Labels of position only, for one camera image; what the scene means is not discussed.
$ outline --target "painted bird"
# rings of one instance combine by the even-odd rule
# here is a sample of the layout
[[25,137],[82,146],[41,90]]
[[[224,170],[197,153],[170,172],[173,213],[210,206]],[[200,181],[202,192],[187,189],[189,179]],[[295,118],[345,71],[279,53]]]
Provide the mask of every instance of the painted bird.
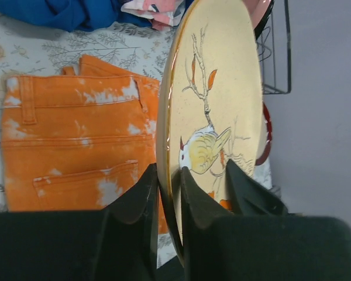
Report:
[[181,137],[180,167],[188,167],[198,174],[204,174],[219,157],[230,135],[230,127],[218,135],[213,126],[208,125],[195,131],[185,144]]

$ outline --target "branch illustration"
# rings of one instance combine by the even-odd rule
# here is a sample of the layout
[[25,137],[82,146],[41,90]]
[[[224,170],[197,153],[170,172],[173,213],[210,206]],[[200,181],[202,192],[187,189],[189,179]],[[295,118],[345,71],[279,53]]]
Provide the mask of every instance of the branch illustration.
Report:
[[[208,93],[212,89],[214,79],[217,73],[217,69],[213,70],[208,78],[208,83],[207,83],[207,77],[205,75],[205,66],[204,66],[204,60],[203,60],[203,54],[202,54],[202,47],[203,47],[203,42],[204,42],[204,37],[205,37],[205,30],[207,27],[204,29],[200,29],[200,45],[199,47],[197,46],[197,37],[195,34],[192,34],[192,52],[194,54],[194,59],[192,60],[191,63],[191,71],[192,71],[192,78],[190,78],[190,75],[187,70],[187,60],[185,61],[185,70],[186,70],[186,77],[188,80],[188,86],[186,86],[183,90],[187,89],[192,89],[192,91],[197,95],[197,97],[204,102],[204,115],[208,121],[208,124],[213,126],[211,117],[209,116],[209,112],[211,111],[209,109],[209,104],[208,104]],[[198,66],[201,70],[201,75],[202,75],[202,86],[203,86],[203,92],[198,91],[198,88],[195,84],[195,64],[196,61],[198,61]]]
[[222,180],[222,177],[225,175],[225,172],[226,172],[225,167],[226,167],[226,163],[228,162],[228,159],[232,159],[246,173],[251,173],[253,171],[253,168],[254,168],[254,160],[252,160],[252,159],[246,160],[244,155],[241,153],[238,155],[234,154],[233,150],[234,150],[234,146],[236,145],[235,141],[237,139],[245,141],[245,140],[248,140],[251,138],[251,137],[244,137],[244,136],[237,135],[237,132],[236,132],[237,122],[238,122],[238,116],[234,119],[233,134],[230,137],[229,142],[228,142],[229,152],[226,153],[225,149],[221,150],[222,154],[220,157],[221,157],[221,165],[222,165],[223,171],[221,173],[215,173],[212,170],[209,170],[209,172],[215,177],[214,186],[215,186],[215,184],[217,184],[216,194],[218,194],[219,189],[221,187],[221,180]]

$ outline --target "orange leaf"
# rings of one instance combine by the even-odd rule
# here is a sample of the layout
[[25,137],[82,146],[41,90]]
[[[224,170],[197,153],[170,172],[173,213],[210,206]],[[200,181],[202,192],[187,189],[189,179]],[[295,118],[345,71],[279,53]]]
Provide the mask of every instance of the orange leaf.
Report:
[[217,73],[217,69],[215,69],[214,71],[212,71],[209,75],[209,79],[208,79],[208,90],[210,90],[213,86],[213,81],[215,81],[215,76]]
[[229,211],[232,210],[232,205],[229,200],[221,200],[220,205]]
[[192,79],[191,79],[191,82],[192,82],[193,84],[195,84],[195,55],[194,55],[194,59],[192,60],[191,70],[192,70]]
[[208,195],[211,196],[213,199],[215,198],[215,192],[214,191],[209,192]]
[[224,169],[224,168],[225,168],[225,164],[224,164],[224,162],[223,162],[223,150],[220,151],[220,163],[221,163],[221,165],[222,165],[222,168]]

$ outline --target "red plate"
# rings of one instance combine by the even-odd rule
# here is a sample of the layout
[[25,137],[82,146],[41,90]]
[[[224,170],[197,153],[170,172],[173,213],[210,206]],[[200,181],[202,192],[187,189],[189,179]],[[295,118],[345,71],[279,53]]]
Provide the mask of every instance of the red plate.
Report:
[[271,119],[270,119],[270,115],[269,115],[269,111],[268,108],[266,107],[265,103],[263,103],[263,113],[264,113],[264,123],[266,124],[266,131],[267,131],[267,140],[266,140],[266,144],[265,144],[265,148],[263,153],[261,154],[261,156],[259,158],[256,159],[256,166],[260,166],[262,165],[268,158],[269,153],[270,153],[270,149],[271,149],[271,140],[272,140],[272,128],[271,128]]

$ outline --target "bleached orange jeans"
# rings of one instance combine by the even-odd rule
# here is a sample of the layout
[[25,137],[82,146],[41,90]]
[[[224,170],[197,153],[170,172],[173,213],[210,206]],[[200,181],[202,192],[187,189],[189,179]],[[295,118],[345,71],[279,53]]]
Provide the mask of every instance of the bleached orange jeans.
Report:
[[[96,210],[156,162],[159,82],[84,56],[80,76],[8,80],[2,116],[10,211]],[[159,233],[167,227],[159,212]]]

